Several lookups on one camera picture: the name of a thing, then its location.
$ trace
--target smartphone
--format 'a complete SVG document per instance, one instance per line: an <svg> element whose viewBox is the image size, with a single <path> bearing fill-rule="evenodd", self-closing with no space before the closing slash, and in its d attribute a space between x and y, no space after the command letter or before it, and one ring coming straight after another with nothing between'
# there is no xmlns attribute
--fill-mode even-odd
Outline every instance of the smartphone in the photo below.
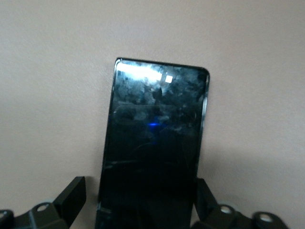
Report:
<svg viewBox="0 0 305 229"><path fill-rule="evenodd" d="M118 58L96 229L188 229L209 73Z"/></svg>

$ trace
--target screw hole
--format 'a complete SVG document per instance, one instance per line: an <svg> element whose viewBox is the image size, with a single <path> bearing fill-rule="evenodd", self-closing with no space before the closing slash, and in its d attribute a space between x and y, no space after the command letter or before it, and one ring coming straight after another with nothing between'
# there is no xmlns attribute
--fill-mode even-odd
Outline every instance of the screw hole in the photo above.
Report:
<svg viewBox="0 0 305 229"><path fill-rule="evenodd" d="M225 214L231 214L232 213L231 209L227 206L221 206L220 210Z"/></svg>
<svg viewBox="0 0 305 229"><path fill-rule="evenodd" d="M44 211L45 209L47 209L48 206L48 204L41 205L37 208L37 211Z"/></svg>
<svg viewBox="0 0 305 229"><path fill-rule="evenodd" d="M269 215L267 215L267 214L260 214L260 215L259 215L259 218L260 218L262 221L265 221L265 222L268 222L268 223L270 223L270 222L273 221L272 218L271 218Z"/></svg>
<svg viewBox="0 0 305 229"><path fill-rule="evenodd" d="M7 213L7 211L0 212L0 218L4 217Z"/></svg>

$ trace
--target glossy black screen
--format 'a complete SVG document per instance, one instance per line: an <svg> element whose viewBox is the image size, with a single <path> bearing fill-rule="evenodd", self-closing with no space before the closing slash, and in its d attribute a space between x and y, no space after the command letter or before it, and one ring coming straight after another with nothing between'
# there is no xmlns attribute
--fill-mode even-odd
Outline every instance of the glossy black screen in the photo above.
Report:
<svg viewBox="0 0 305 229"><path fill-rule="evenodd" d="M209 74L118 59L96 229L190 225Z"/></svg>

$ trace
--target blue light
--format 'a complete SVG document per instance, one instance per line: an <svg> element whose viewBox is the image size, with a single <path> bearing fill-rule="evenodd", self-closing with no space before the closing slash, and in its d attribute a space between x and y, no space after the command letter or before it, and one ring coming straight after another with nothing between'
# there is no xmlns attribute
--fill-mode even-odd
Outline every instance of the blue light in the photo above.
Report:
<svg viewBox="0 0 305 229"><path fill-rule="evenodd" d="M160 125L159 123L149 123L148 125L150 126L156 126L156 125Z"/></svg>

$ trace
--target white wall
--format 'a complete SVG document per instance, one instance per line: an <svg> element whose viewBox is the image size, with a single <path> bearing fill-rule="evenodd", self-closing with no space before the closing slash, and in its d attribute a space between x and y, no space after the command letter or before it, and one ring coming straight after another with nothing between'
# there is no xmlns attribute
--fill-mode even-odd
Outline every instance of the white wall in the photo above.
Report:
<svg viewBox="0 0 305 229"><path fill-rule="evenodd" d="M93 228L116 57L211 73L199 177L247 216L305 219L305 1L0 1L0 208L75 176Z"/></svg>

